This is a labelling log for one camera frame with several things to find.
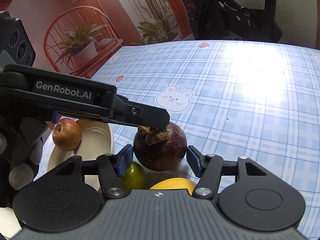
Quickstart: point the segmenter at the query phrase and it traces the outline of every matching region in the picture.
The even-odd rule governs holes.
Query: apple
[[[119,178],[125,191],[130,189],[143,189],[146,187],[146,173],[142,166],[132,162],[122,178]]]
[[[72,119],[62,118],[53,128],[52,139],[60,150],[73,151],[82,140],[82,131]]]

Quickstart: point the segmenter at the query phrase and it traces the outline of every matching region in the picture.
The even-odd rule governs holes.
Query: table
[[[318,50],[249,41],[123,47],[92,79],[115,85],[131,101],[170,110],[188,145],[203,154],[231,161],[247,156],[295,187],[307,205],[299,231],[320,237]],[[181,103],[172,106],[162,95]],[[116,152],[132,144],[137,131],[112,129]],[[49,139],[39,176],[52,148]],[[172,177],[198,181],[185,159],[175,170],[146,172],[149,187]],[[233,182],[224,177],[219,190]]]

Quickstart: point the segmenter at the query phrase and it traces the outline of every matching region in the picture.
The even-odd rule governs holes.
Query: mangosteen calyx
[[[148,133],[150,133],[150,127],[146,127],[146,126],[138,126],[138,133],[142,136],[145,137],[148,135]]]
[[[145,137],[145,142],[148,145],[166,141],[169,137],[169,129],[155,129],[146,126],[138,126],[138,133]]]
[[[146,144],[153,145],[159,142],[166,141],[169,137],[169,129],[156,129],[151,131],[146,136]]]

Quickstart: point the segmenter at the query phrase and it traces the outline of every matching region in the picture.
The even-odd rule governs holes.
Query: bear cartoon print
[[[156,97],[156,104],[169,112],[180,113],[191,103],[191,90],[179,91],[177,86],[169,86]]]
[[[320,63],[320,54],[318,53],[318,54],[314,55],[314,56],[313,56],[313,59],[314,59],[316,62]]]

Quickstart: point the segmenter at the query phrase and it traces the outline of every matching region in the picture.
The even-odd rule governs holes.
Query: blue gripper pad
[[[131,144],[124,146],[115,156],[114,169],[118,177],[123,177],[133,160],[133,147]]]
[[[58,122],[58,111],[53,111],[51,122],[52,123],[57,123]]]
[[[203,164],[205,164],[205,156],[201,154],[194,146],[190,145],[187,147],[187,162],[190,165],[193,173],[201,178],[204,170]]]

